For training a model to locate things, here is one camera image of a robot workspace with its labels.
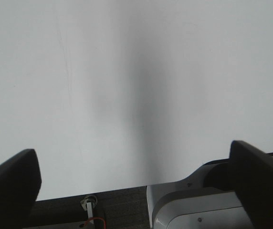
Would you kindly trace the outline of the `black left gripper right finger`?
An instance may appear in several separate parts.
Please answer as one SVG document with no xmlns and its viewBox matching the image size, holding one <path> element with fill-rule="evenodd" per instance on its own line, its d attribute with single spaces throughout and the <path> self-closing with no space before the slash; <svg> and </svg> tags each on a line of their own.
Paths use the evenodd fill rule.
<svg viewBox="0 0 273 229">
<path fill-rule="evenodd" d="M 253 226 L 273 229 L 273 157 L 244 141 L 233 141 L 229 181 Z"/>
</svg>

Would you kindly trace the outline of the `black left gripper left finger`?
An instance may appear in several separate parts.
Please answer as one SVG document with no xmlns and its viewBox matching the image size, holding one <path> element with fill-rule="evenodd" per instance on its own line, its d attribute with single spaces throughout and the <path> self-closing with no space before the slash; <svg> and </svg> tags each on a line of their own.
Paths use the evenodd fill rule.
<svg viewBox="0 0 273 229">
<path fill-rule="evenodd" d="M 21 229 L 42 184 L 34 149 L 25 149 L 0 165 L 0 229 Z"/>
</svg>

